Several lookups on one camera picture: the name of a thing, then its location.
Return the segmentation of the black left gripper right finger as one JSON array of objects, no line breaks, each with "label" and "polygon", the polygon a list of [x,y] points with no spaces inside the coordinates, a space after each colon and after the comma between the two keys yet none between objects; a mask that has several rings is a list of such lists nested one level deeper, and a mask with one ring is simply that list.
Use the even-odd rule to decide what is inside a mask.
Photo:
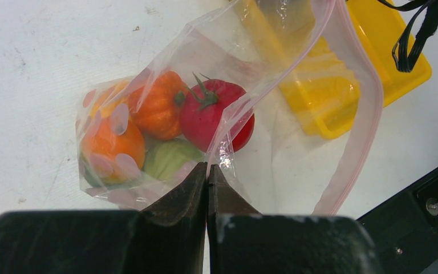
[{"label": "black left gripper right finger", "polygon": [[227,182],[208,177],[211,273],[382,273],[374,243],[341,216],[264,215]]}]

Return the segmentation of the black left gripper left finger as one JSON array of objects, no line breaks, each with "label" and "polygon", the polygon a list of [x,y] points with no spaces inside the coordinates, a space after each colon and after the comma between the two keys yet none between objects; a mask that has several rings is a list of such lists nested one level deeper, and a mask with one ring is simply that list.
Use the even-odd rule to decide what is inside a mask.
[{"label": "black left gripper left finger", "polygon": [[207,167],[142,211],[0,215],[0,273],[201,273]]}]

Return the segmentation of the green cabbage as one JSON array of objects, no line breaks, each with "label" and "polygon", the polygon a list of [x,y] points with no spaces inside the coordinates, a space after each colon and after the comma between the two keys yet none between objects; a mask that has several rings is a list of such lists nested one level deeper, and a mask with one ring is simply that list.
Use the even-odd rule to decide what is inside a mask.
[{"label": "green cabbage", "polygon": [[145,155],[142,171],[161,181],[172,178],[186,163],[199,162],[203,152],[184,139],[154,144]]}]

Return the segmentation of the green orange mango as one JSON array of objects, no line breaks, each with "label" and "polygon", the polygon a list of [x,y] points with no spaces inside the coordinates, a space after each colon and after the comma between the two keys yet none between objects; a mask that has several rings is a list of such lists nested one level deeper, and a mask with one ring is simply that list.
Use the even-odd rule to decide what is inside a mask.
[{"label": "green orange mango", "polygon": [[91,119],[80,143],[80,163],[92,187],[118,186],[141,177],[144,138],[130,119],[126,126],[114,124],[110,116]]}]

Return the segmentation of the red tomato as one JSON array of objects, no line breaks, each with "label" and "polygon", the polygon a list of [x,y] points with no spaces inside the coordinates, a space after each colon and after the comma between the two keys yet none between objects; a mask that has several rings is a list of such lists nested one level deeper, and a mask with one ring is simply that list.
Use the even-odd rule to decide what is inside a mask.
[{"label": "red tomato", "polygon": [[225,80],[193,74],[196,84],[181,94],[179,125],[184,137],[202,152],[207,152],[223,110],[244,96],[243,87]]}]

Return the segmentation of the orange pumpkin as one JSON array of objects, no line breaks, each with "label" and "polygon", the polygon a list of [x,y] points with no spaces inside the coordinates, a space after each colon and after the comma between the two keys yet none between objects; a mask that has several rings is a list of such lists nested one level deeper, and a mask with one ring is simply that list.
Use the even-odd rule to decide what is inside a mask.
[{"label": "orange pumpkin", "polygon": [[181,135],[179,112],[187,91],[185,83],[174,71],[160,75],[148,95],[142,97],[144,87],[128,98],[131,121],[143,133],[157,140],[172,140]]}]

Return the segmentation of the clear pink-dotted zip bag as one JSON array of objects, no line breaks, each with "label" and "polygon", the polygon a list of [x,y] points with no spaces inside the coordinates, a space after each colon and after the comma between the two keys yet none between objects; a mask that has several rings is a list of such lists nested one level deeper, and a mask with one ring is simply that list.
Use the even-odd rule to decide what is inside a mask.
[{"label": "clear pink-dotted zip bag", "polygon": [[[284,19],[290,39],[285,57],[269,61],[256,46],[238,13],[243,1],[230,1],[190,22],[149,65],[135,76],[97,84],[83,97],[76,117],[80,187],[89,195],[119,206],[142,210],[177,187],[199,163],[220,167],[227,182],[264,213],[336,214],[355,184],[369,153],[383,107],[383,85],[350,20],[346,1],[309,1],[305,19]],[[360,87],[352,128],[336,139],[307,135],[279,85],[324,38]],[[221,121],[199,162],[186,163],[166,181],[141,169],[141,177],[118,186],[92,187],[84,179],[80,143],[91,123],[89,113],[102,92],[120,81],[129,96],[176,72],[193,87],[193,74],[225,80],[246,94],[223,110]],[[126,129],[131,114],[126,103],[110,115]]]}]

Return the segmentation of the yellow bell pepper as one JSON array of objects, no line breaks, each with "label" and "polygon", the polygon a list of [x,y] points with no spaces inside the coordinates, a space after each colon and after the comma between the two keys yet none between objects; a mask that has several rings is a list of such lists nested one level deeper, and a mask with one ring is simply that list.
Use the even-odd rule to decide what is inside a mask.
[{"label": "yellow bell pepper", "polygon": [[124,95],[122,90],[127,87],[129,81],[123,80],[109,87],[102,92],[91,108],[89,116],[94,118],[100,112],[102,118],[110,116],[113,110],[121,103],[126,103],[128,95]]}]

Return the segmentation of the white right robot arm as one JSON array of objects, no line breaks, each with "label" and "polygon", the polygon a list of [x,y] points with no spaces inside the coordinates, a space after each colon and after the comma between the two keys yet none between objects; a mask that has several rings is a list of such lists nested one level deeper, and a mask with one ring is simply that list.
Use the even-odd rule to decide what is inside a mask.
[{"label": "white right robot arm", "polygon": [[438,261],[438,167],[365,213],[385,273],[421,273]]}]

